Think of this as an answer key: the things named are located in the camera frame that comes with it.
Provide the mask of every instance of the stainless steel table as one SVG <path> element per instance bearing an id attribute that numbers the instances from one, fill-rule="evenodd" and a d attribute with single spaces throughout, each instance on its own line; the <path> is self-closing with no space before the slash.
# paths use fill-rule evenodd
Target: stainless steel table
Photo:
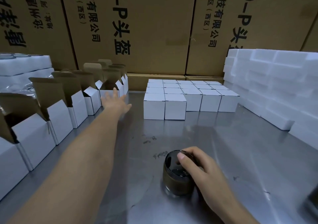
<path id="1" fill-rule="evenodd" d="M 118 124 L 113 172 L 96 223 L 220 223 L 196 190 L 180 198 L 162 186 L 166 153 L 189 146 L 217 161 L 261 224 L 316 223 L 303 201 L 318 183 L 317 150 L 242 106 L 236 113 L 187 112 L 185 121 L 144 120 L 143 96 L 129 93 L 133 108 Z M 35 192 L 93 119 L 89 116 L 74 129 L 2 199 L 0 223 Z"/>

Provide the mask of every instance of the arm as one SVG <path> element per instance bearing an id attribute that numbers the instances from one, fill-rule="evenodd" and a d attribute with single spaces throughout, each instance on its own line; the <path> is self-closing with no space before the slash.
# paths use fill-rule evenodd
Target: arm
<path id="1" fill-rule="evenodd" d="M 113 168 L 125 96 L 102 98 L 103 112 L 68 146 L 49 177 L 8 222 L 93 223 Z"/>
<path id="2" fill-rule="evenodd" d="M 184 149 L 198 161 L 201 170 L 184 154 L 178 154 L 181 165 L 189 172 L 205 202 L 225 224 L 259 224 L 236 199 L 216 162 L 198 147 Z"/>

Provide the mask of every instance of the brown cardboard box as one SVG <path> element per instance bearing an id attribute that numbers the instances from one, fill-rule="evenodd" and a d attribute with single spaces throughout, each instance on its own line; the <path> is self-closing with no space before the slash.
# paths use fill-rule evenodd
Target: brown cardboard box
<path id="1" fill-rule="evenodd" d="M 106 57 L 127 72 L 185 73 L 194 0 L 63 2 L 80 69 Z"/>
<path id="2" fill-rule="evenodd" d="M 185 80 L 182 75 L 159 75 L 159 74 L 138 74 L 127 73 L 129 78 L 130 91 L 145 91 L 149 79 L 171 79 L 171 80 Z"/>
<path id="3" fill-rule="evenodd" d="M 1 0 L 0 51 L 50 55 L 55 69 L 76 69 L 61 0 Z"/>
<path id="4" fill-rule="evenodd" d="M 229 47 L 299 51 L 317 10 L 318 0 L 196 0 L 186 74 L 223 76 Z"/>
<path id="5" fill-rule="evenodd" d="M 316 17 L 316 20 L 312 24 L 312 28 L 311 28 L 310 32 L 308 33 L 308 36 L 304 42 L 304 45 L 303 45 L 303 48 L 301 49 L 301 51 L 318 52 L 317 37 L 318 37 L 318 22 L 317 22 L 317 17 Z"/>
<path id="6" fill-rule="evenodd" d="M 208 77 L 208 76 L 186 76 L 187 81 L 217 81 L 224 83 L 223 77 Z"/>

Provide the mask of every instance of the dark glass cup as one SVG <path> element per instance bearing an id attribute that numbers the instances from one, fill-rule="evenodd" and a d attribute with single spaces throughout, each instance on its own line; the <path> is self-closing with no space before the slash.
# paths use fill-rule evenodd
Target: dark glass cup
<path id="1" fill-rule="evenodd" d="M 164 185 L 172 194 L 183 196 L 193 192 L 195 183 L 191 175 L 180 164 L 177 158 L 178 153 L 183 153 L 196 164 L 192 154 L 184 150 L 174 150 L 166 156 L 162 179 Z"/>

